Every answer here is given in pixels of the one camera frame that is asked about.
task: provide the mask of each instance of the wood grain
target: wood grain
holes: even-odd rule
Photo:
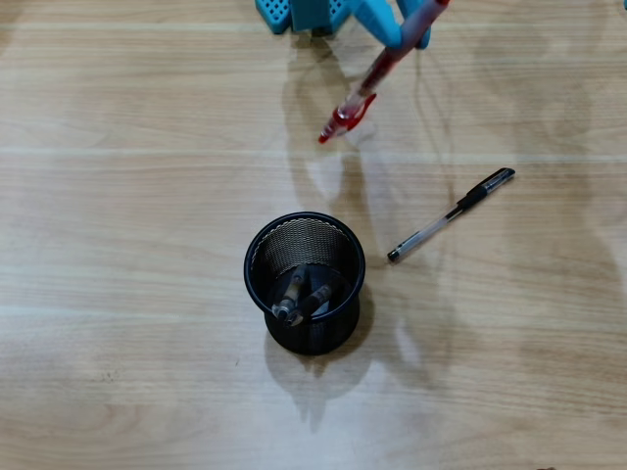
[[[380,48],[354,21],[311,40],[252,0],[3,0],[0,468],[623,470],[626,26],[620,1],[455,2],[320,147]],[[242,279],[299,210],[367,257],[326,357],[280,348]]]

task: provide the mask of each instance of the pen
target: pen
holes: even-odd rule
[[[498,187],[510,181],[513,178],[514,174],[515,171],[511,168],[501,168],[496,173],[488,176],[486,179],[484,179],[474,188],[468,191],[468,193],[462,199],[460,199],[456,206],[452,208],[449,212],[447,212],[446,215],[431,223],[424,230],[420,230],[419,232],[414,233],[405,242],[399,245],[394,251],[390,252],[388,254],[388,259],[390,261],[396,261],[407,252],[422,244],[433,234],[446,227],[447,224],[453,221],[458,215],[469,211],[479,202],[483,201]]]
[[[301,264],[296,266],[294,273],[292,274],[292,278],[290,279],[290,284],[283,294],[283,298],[278,305],[272,306],[272,313],[279,320],[285,320],[290,311],[296,308],[296,304],[298,302],[298,298],[301,295],[301,290],[303,289],[303,285],[307,281],[308,278],[308,267],[306,264]]]
[[[342,287],[342,279],[340,277],[331,278],[329,282],[305,298],[298,308],[288,313],[285,326],[296,326],[301,324],[303,320],[311,318],[321,306],[329,302],[340,287]]]
[[[332,137],[345,134],[362,121],[366,111],[376,98],[374,90],[377,85],[420,42],[429,26],[447,9],[449,2],[450,0],[424,0],[420,7],[408,16],[401,26],[401,47],[386,47],[381,52],[366,73],[357,91],[352,93],[344,104],[333,112],[331,119],[320,133],[318,138],[320,144]]]

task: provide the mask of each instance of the mesh cup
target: mesh cup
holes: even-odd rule
[[[328,311],[286,327],[272,314],[272,304],[285,292],[291,271],[303,263],[310,268],[311,291],[331,276],[340,276],[344,288]],[[264,312],[267,330],[279,345],[299,354],[329,353],[349,339],[360,317],[364,276],[365,258],[355,234],[317,212],[291,213],[268,224],[251,243],[244,262],[246,289]]]

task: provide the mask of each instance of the black pen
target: black pen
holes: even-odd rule
[[[312,318],[317,310],[329,302],[333,294],[342,287],[342,279],[339,276],[332,277],[329,282],[304,299],[296,309],[290,311],[285,319],[285,326],[299,325],[303,320]]]
[[[396,261],[407,252],[413,250],[418,245],[422,244],[425,240],[431,237],[447,226],[447,224],[453,221],[458,215],[472,209],[476,204],[483,201],[486,196],[492,193],[502,184],[510,181],[515,174],[515,171],[511,168],[501,168],[494,174],[491,174],[486,179],[477,184],[459,200],[457,205],[449,211],[445,216],[436,220],[424,230],[411,235],[405,242],[399,245],[394,251],[388,253],[390,261]]]

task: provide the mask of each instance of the red pen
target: red pen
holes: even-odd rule
[[[424,0],[401,26],[403,42],[399,48],[386,47],[366,73],[359,88],[346,101],[335,109],[331,119],[322,129],[318,142],[343,135],[355,128],[365,116],[376,98],[374,90],[392,71],[394,66],[406,56],[420,41],[426,30],[449,6],[450,0]]]

